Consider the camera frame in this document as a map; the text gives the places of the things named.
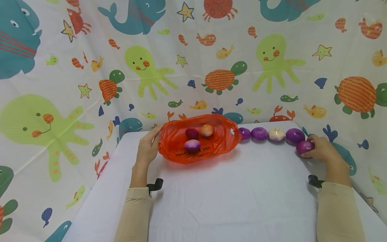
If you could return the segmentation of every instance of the onion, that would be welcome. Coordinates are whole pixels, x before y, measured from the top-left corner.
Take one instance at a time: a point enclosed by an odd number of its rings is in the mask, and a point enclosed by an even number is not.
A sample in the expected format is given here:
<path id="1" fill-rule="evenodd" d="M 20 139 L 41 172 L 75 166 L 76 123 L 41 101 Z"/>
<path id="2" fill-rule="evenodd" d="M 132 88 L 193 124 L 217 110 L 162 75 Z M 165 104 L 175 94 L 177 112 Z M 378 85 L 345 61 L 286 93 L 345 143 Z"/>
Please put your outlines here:
<path id="1" fill-rule="evenodd" d="M 251 137 L 250 130 L 247 128 L 238 128 L 239 133 L 242 135 L 242 141 L 249 140 Z"/>
<path id="2" fill-rule="evenodd" d="M 286 138 L 286 134 L 279 128 L 269 130 L 269 139 L 275 142 L 282 141 Z"/>
<path id="3" fill-rule="evenodd" d="M 251 131 L 251 138 L 253 138 L 253 140 L 256 140 L 256 141 L 262 141 L 267 139 L 267 135 L 268 135 L 267 130 L 262 127 L 254 128 Z"/>
<path id="4" fill-rule="evenodd" d="M 301 141 L 296 146 L 296 150 L 297 150 L 299 155 L 302 155 L 303 153 L 306 153 L 306 152 L 311 151 L 313 149 L 314 149 L 314 143 L 307 141 L 307 140 Z"/>
<path id="5" fill-rule="evenodd" d="M 196 129 L 193 129 L 193 128 L 188 128 L 185 130 L 185 135 L 189 139 L 197 139 L 197 138 L 199 138 L 199 131 L 197 131 Z"/>
<path id="6" fill-rule="evenodd" d="M 200 142 L 196 139 L 190 139 L 185 142 L 184 149 L 189 153 L 195 153 L 200 150 Z"/>
<path id="7" fill-rule="evenodd" d="M 200 129 L 200 134 L 203 137 L 210 137 L 213 133 L 214 133 L 214 127 L 209 124 L 203 125 Z"/>
<path id="8" fill-rule="evenodd" d="M 286 139 L 291 143 L 297 145 L 305 140 L 305 134 L 299 129 L 290 129 L 286 132 Z"/>

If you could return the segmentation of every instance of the white table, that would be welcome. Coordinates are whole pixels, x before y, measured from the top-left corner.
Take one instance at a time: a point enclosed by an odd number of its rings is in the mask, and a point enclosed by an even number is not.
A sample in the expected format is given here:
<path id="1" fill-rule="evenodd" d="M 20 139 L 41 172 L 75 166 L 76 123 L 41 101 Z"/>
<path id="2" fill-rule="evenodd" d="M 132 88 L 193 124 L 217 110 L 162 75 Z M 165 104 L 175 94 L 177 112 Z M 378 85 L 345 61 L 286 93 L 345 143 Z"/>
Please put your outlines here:
<path id="1" fill-rule="evenodd" d="M 267 130 L 298 128 L 292 121 L 244 124 Z M 113 241 L 129 187 L 139 139 L 127 133 L 73 220 L 64 242 Z M 161 155 L 152 162 L 148 182 L 164 179 L 153 192 L 149 242 L 309 242 L 316 241 L 318 190 L 308 175 L 324 178 L 322 164 L 295 155 L 283 142 L 253 141 L 211 160 L 180 165 Z M 387 238 L 387 226 L 356 193 L 366 241 Z"/>

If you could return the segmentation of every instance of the plastic bag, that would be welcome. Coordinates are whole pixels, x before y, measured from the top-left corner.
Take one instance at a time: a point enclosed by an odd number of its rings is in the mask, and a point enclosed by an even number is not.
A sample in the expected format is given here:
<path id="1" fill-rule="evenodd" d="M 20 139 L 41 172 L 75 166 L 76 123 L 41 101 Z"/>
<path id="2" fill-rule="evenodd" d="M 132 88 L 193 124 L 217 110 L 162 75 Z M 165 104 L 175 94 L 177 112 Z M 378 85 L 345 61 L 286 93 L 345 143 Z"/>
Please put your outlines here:
<path id="1" fill-rule="evenodd" d="M 209 138 L 199 136 L 201 148 L 196 153 L 188 153 L 184 143 L 189 140 L 185 135 L 187 128 L 200 131 L 204 124 L 214 127 L 214 134 Z M 204 159 L 211 159 L 220 154 L 228 153 L 241 141 L 238 125 L 219 114 L 206 114 L 164 124 L 161 130 L 159 152 L 167 160 L 190 164 Z"/>

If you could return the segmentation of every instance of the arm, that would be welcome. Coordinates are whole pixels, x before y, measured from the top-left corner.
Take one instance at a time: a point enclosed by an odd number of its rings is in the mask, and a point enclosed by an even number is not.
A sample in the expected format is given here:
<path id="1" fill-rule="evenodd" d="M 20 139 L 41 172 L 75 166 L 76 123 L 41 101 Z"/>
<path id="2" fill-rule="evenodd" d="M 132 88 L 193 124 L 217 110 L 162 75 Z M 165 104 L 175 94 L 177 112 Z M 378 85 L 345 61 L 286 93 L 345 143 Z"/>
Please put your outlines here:
<path id="1" fill-rule="evenodd" d="M 311 136 L 308 140 L 315 143 L 315 149 L 302 156 L 325 163 L 327 170 L 317 199 L 318 242 L 365 242 L 349 165 L 326 138 Z"/>
<path id="2" fill-rule="evenodd" d="M 152 199 L 149 196 L 147 174 L 149 164 L 155 159 L 160 139 L 159 126 L 145 135 L 139 144 L 132 179 L 126 194 L 114 242 L 147 242 L 149 213 Z"/>

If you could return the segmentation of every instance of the beige sleeve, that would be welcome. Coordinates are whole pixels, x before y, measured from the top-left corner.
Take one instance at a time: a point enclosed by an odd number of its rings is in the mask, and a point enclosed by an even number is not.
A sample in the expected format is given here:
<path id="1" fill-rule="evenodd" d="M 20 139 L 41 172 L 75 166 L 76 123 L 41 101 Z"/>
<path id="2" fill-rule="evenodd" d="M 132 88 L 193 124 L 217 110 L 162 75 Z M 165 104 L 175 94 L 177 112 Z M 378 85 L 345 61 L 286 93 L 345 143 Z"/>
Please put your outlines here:
<path id="1" fill-rule="evenodd" d="M 352 188 L 324 182 L 318 195 L 318 242 L 365 242 Z"/>
<path id="2" fill-rule="evenodd" d="M 129 188 L 114 242 L 147 242 L 151 205 L 147 187 Z"/>

